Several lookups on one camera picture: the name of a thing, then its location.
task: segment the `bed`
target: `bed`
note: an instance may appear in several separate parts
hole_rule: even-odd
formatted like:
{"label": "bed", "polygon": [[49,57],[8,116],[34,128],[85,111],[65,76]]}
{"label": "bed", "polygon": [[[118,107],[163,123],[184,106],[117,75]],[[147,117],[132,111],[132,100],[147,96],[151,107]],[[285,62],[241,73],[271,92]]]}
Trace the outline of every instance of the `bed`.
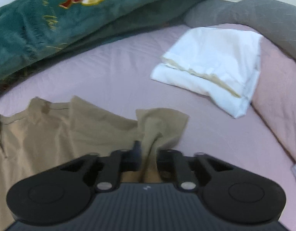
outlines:
{"label": "bed", "polygon": [[[202,6],[215,6],[215,1],[198,4],[186,14],[184,23],[180,25],[103,44],[32,75],[0,97],[0,114],[11,116],[24,110],[36,96],[51,102],[67,102],[74,95],[130,119],[135,118],[138,108],[167,107],[179,110],[188,114],[190,120],[176,149],[188,156],[205,152],[276,181],[287,197],[280,222],[289,230],[296,231],[296,181],[291,172],[291,167],[296,163],[296,152],[287,148],[290,138],[282,138],[283,133],[274,126],[271,116],[261,110],[271,99],[267,97],[266,101],[262,100],[262,93],[267,93],[263,90],[273,89],[273,83],[267,84],[263,79],[271,71],[267,63],[286,63],[296,69],[296,48],[278,44],[285,50],[284,54],[273,44],[278,41],[274,40],[272,30],[269,34],[264,27],[256,28],[251,23],[239,21],[237,17],[225,16],[221,9],[209,21],[209,16],[204,14],[207,9],[202,9]],[[219,3],[235,4],[241,1],[245,0],[217,0]],[[292,5],[296,0],[278,2],[296,7],[296,4]],[[194,20],[199,6],[203,21]],[[159,63],[160,56],[190,27],[199,26],[257,30],[273,42],[265,38],[261,45],[261,80],[253,106],[246,116],[233,119],[205,96],[150,79],[150,73]]]}

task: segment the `folded white garment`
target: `folded white garment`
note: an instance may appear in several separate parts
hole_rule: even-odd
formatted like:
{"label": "folded white garment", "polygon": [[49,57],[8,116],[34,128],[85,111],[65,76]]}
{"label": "folded white garment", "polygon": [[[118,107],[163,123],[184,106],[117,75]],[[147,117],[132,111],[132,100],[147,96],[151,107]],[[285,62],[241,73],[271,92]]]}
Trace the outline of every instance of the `folded white garment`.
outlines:
{"label": "folded white garment", "polygon": [[207,95],[235,118],[246,114],[260,74],[261,35],[193,28],[162,57],[151,79]]}

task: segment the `pink bed sheet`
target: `pink bed sheet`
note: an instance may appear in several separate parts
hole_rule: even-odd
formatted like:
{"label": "pink bed sheet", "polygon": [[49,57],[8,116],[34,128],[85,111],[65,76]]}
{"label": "pink bed sheet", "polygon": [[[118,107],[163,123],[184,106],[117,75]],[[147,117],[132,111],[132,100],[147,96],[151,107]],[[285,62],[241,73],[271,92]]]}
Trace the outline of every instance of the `pink bed sheet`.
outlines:
{"label": "pink bed sheet", "polygon": [[[246,26],[240,29],[249,30]],[[181,25],[144,33],[62,61],[3,96],[0,114],[22,111],[35,96],[67,102],[73,95],[131,119],[137,108],[179,110],[190,120],[177,149],[189,156],[205,152],[279,183],[287,195],[280,221],[296,231],[292,161],[254,109],[250,107],[246,116],[233,119],[207,97],[150,80],[159,57],[187,30]],[[263,52],[269,55],[269,51],[269,46],[264,47]],[[269,58],[262,61],[265,65]]]}

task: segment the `beige shirt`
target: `beige shirt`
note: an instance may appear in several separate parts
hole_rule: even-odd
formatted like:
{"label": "beige shirt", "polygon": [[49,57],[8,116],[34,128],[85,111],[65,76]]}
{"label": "beige shirt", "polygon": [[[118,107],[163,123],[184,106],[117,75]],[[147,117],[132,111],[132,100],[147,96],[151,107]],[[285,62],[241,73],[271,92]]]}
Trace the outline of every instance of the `beige shirt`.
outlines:
{"label": "beige shirt", "polygon": [[13,222],[5,200],[13,184],[87,153],[108,156],[139,140],[142,170],[124,173],[122,181],[160,182],[156,150],[177,143],[188,116],[159,108],[137,110],[136,117],[114,115],[78,97],[68,103],[34,98],[24,111],[0,115],[0,231]]}

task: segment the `white logo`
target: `white logo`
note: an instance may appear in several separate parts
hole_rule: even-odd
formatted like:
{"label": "white logo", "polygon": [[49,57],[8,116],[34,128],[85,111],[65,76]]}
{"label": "white logo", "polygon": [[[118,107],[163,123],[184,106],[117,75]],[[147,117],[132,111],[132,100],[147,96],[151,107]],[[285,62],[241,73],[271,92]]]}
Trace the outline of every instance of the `white logo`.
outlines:
{"label": "white logo", "polygon": [[150,186],[145,186],[145,187],[143,187],[144,190],[148,190],[148,189],[150,189],[150,188],[151,188]]}

